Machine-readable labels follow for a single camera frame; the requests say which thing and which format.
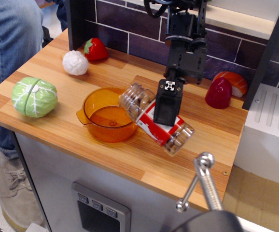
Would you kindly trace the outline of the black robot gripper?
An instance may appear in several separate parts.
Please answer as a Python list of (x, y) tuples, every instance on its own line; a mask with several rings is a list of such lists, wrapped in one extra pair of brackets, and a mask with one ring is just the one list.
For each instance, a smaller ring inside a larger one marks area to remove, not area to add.
[(166, 44), (170, 47), (167, 67), (159, 81), (153, 121), (174, 126), (179, 114), (183, 84), (200, 84), (207, 59), (205, 20), (188, 12), (171, 16)]

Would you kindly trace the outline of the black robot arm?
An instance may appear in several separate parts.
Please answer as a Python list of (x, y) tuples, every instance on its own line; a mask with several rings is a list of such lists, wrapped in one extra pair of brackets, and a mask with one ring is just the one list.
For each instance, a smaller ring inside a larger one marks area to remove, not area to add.
[(153, 121), (173, 126), (180, 111), (183, 86), (200, 84), (207, 58), (205, 0), (146, 0), (153, 18), (167, 12), (166, 44), (169, 56), (164, 79), (159, 81)]

